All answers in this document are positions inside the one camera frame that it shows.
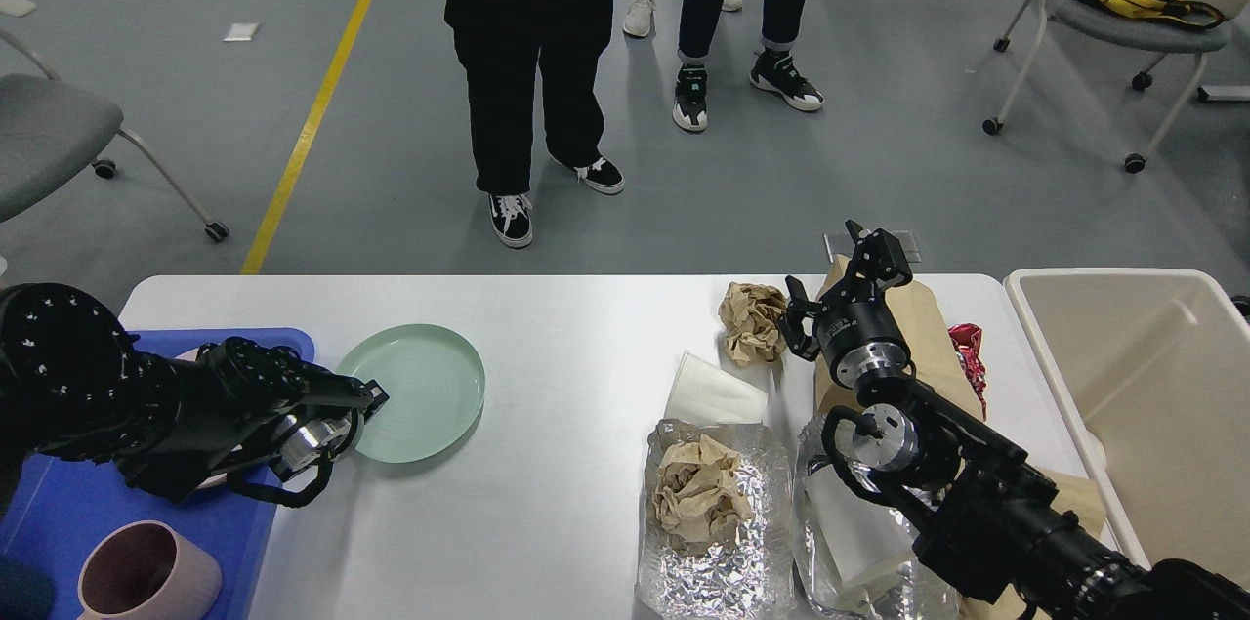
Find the pink cup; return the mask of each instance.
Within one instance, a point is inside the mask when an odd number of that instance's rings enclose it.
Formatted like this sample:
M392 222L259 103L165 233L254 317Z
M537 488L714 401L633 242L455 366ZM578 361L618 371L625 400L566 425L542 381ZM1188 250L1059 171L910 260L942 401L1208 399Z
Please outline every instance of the pink cup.
M130 522L91 551L79 574L79 620L200 620L221 568L159 520Z

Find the yellow floor line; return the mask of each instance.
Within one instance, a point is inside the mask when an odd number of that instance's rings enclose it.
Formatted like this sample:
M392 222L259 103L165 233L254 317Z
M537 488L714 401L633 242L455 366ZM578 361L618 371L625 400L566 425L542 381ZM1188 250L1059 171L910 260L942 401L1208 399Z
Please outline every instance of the yellow floor line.
M334 89L339 85L344 65L348 65L348 56L351 56L351 48L356 44L356 34L360 34L360 25L365 20L371 1L356 0L356 8L351 11L351 19L348 20L348 28L344 29L342 38L339 40L339 49L334 51L334 60L330 60L330 69L326 69L325 78L322 78L321 90L318 90L316 100L312 100L309 118L304 121L304 129L300 130L300 139L296 140L291 158L286 161L286 171L282 171L282 179L278 182L272 200L269 201L269 210L265 211L265 219L260 221L260 229L256 231L256 238L251 242L248 259L239 274L254 276L260 272L261 265L265 264L269 245L274 242L278 224L281 222L282 214L286 212L286 202L291 200L295 182L300 180L304 161L308 160L309 149L312 149L312 140L316 139L316 131L321 126L321 118L325 116L325 110L330 106Z

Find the black sneaker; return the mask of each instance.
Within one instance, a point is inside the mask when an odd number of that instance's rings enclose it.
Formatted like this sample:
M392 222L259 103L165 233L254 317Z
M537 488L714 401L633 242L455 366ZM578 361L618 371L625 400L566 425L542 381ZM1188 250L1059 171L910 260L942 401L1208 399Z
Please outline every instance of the black sneaker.
M534 241L530 210L534 205L526 194L486 194L490 205L490 224L499 241L512 249L529 246Z
M685 131L708 129L708 70L701 65L682 65L678 71L672 121Z
M751 69L751 85L762 91L775 91L790 108L815 112L825 106L825 96L794 68L790 51L764 50Z
M608 161L606 158L600 156L590 166L569 166L568 162L562 162L559 159L555 159L555 162L570 171L575 171L578 180L589 185L594 191L619 194L625 189L625 176L621 176L620 169L616 168L615 162Z

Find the white table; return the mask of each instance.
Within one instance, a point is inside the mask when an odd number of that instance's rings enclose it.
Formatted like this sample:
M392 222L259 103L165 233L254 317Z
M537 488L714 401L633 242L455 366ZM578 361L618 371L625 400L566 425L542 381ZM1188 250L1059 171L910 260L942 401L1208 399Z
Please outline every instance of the white table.
M815 295L821 276L800 276ZM990 424L1030 461L1082 474L1008 296L988 276L921 276L948 324L985 328ZM729 282L784 276L159 276L121 312L130 330L308 331L336 368L409 322L464 335L486 368L470 436L410 465L351 454L311 506L278 509L251 618L646 619L634 600L646 435L684 350L718 348ZM772 390L791 441L812 410L812 365L741 374ZM814 618L800 599L795 618Z

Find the crumpled brown paper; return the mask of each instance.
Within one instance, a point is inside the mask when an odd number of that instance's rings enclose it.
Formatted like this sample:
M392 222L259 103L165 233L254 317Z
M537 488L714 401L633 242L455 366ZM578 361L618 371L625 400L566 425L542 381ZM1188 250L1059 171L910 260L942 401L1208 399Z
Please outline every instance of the crumpled brown paper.
M785 351L778 320L785 315L785 295L772 286L729 284L720 301L720 321L728 328L725 354L739 368L751 361L772 362Z
M738 522L754 516L734 476L740 461L739 452L708 435L670 446L651 496L660 526L688 542L731 540Z

